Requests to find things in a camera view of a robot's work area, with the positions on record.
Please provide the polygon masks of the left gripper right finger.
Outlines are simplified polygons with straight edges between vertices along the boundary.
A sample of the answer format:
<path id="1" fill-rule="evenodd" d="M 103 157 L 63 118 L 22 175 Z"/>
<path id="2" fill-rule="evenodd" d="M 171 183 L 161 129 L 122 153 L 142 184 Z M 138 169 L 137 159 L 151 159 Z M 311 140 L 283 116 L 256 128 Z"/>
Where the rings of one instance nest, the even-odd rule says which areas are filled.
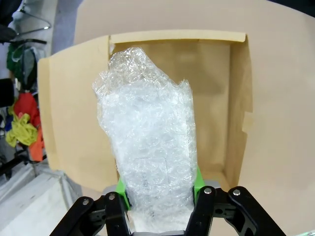
<path id="1" fill-rule="evenodd" d="M 193 203 L 187 236 L 207 236 L 214 218 L 223 218 L 239 236 L 285 235 L 246 188 L 236 186 L 226 192 L 206 185 L 200 169 L 193 186 Z"/>

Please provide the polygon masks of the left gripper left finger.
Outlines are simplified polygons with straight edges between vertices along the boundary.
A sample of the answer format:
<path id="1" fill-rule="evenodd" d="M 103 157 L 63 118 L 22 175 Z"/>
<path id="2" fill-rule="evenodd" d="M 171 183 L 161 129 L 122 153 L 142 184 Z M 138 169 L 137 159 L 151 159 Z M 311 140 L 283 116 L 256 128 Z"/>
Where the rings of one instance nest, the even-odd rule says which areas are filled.
<path id="1" fill-rule="evenodd" d="M 52 236 L 95 236 L 106 227 L 109 236 L 130 236 L 126 213 L 130 210 L 125 186 L 121 180 L 104 189 L 103 194 L 93 200 L 78 198 L 59 224 Z"/>

